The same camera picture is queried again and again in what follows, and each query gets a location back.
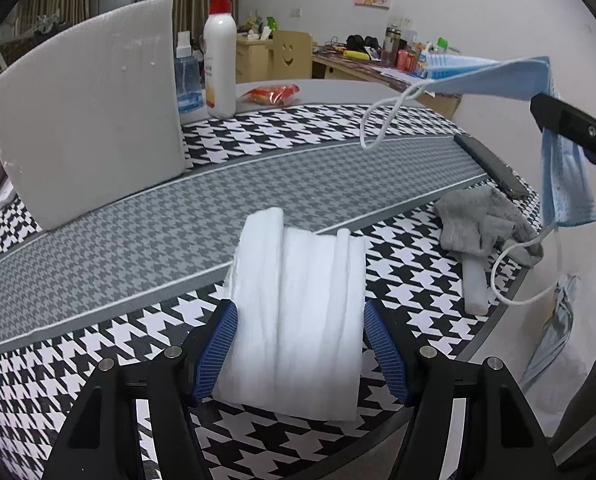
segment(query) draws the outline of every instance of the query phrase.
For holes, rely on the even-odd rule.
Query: red bottle cap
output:
[[[231,14],[231,2],[229,0],[211,0],[209,14]]]

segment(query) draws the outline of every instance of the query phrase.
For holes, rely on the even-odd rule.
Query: metal screw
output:
[[[431,359],[432,357],[436,357],[437,354],[438,351],[432,346],[425,345],[422,348],[420,348],[420,355],[422,355],[423,357]]]
[[[489,359],[486,360],[486,364],[489,365],[489,368],[493,368],[494,370],[502,370],[502,368],[504,368],[504,363],[497,357],[489,357]]]
[[[182,354],[182,348],[180,346],[173,345],[165,349],[165,357],[169,359],[175,359],[180,354]]]
[[[116,364],[116,362],[114,362],[111,357],[108,357],[106,359],[102,359],[102,361],[98,363],[98,368],[103,372],[108,372],[114,367],[114,364]]]

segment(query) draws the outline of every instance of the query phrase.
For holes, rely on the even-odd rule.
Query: smartphone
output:
[[[513,174],[511,168],[478,139],[465,134],[456,135],[453,137],[453,140],[482,166],[507,197],[518,199],[529,196],[529,190]]]

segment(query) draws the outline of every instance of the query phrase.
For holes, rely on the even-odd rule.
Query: bottle label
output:
[[[204,57],[204,85],[206,88],[206,101],[209,108],[215,108],[216,97],[213,89],[213,75],[212,75],[213,57]]]

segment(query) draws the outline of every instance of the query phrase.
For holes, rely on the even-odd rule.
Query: white lotion bottle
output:
[[[212,0],[204,24],[207,112],[227,119],[236,113],[236,22],[229,0]]]

